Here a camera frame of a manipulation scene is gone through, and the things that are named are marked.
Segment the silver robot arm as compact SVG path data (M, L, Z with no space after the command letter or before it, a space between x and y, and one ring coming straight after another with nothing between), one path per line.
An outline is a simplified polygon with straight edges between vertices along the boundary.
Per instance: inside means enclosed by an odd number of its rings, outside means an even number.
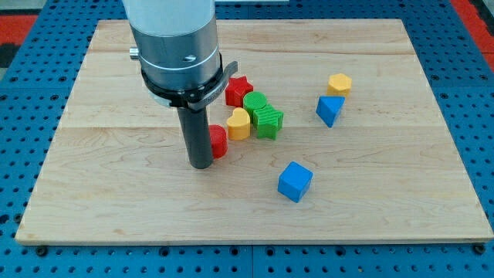
M172 107L197 103L220 79L214 0L123 0L144 82Z

